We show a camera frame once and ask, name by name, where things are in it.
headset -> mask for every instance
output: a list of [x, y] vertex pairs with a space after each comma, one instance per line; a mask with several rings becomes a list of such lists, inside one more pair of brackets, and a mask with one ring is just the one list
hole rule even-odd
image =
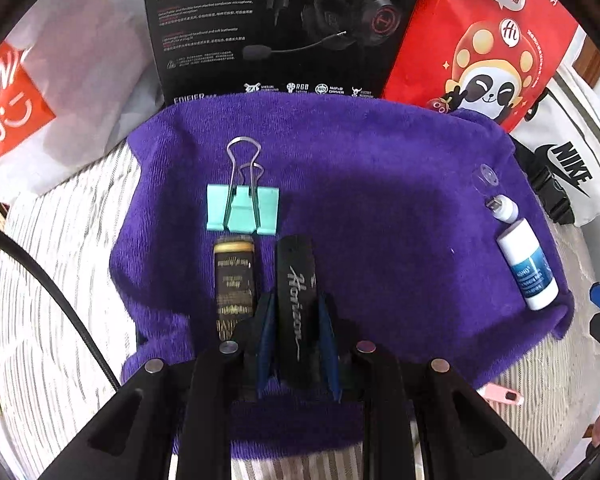
[[266, 59], [271, 54], [300, 52], [322, 45], [329, 50], [344, 50], [354, 43], [378, 46], [390, 38], [402, 19], [391, 0], [311, 0], [302, 9], [302, 28], [313, 43], [287, 50], [273, 50], [267, 45], [247, 45], [245, 60]]

nike logo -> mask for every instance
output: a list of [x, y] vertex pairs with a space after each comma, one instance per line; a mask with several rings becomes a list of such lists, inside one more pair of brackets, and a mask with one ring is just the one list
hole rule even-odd
[[[549, 159], [549, 150], [555, 155], [561, 168], [556, 166]], [[545, 144], [544, 146], [536, 148], [534, 153], [541, 157], [542, 161], [549, 167], [555, 176], [558, 176], [584, 195], [589, 196], [589, 194], [580, 186], [583, 182], [591, 180], [593, 176], [589, 173], [582, 157], [573, 147], [573, 144], [570, 142], [561, 146], [557, 146], [556, 144]]]

panda face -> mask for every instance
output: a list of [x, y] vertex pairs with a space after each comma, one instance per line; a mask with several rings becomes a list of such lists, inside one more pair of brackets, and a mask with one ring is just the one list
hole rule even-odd
[[462, 74], [460, 91], [466, 91], [460, 108], [475, 110], [495, 119], [520, 95], [520, 83], [506, 70], [482, 66]]

purple towel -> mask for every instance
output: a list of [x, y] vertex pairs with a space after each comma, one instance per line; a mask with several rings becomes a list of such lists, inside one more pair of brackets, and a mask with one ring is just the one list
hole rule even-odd
[[[573, 298], [551, 233], [504, 131], [480, 114], [446, 116], [383, 100], [259, 92], [167, 108], [128, 138], [138, 188], [111, 252], [120, 296], [149, 341], [128, 378], [153, 357], [191, 359], [218, 344], [206, 185], [226, 184], [229, 140], [262, 144], [261, 186], [280, 188], [279, 235], [309, 234], [318, 288], [341, 318], [400, 358], [443, 357], [479, 386], [548, 332], [564, 336]], [[481, 164], [520, 206], [560, 295], [532, 312], [495, 242], [504, 225], [472, 175]], [[274, 283], [275, 237], [258, 240], [263, 290]], [[270, 396], [234, 406], [232, 453], [272, 458], [362, 439], [359, 406]]]

nike swoosh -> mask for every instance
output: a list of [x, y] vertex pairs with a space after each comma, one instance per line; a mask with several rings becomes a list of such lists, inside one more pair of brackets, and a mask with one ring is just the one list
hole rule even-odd
[[551, 160], [549, 160], [549, 150], [555, 148], [556, 146], [557, 144], [545, 144], [544, 146], [536, 148], [534, 154], [542, 158], [542, 161], [549, 167], [549, 169], [554, 175], [559, 176], [565, 182], [571, 184], [579, 192], [583, 193], [586, 196], [589, 196], [589, 194], [580, 187], [579, 181], [575, 180], [574, 178], [571, 178], [569, 175], [564, 173], [564, 171], [561, 170], [561, 168], [558, 168], [558, 166], [556, 166], [554, 163], [552, 163]]

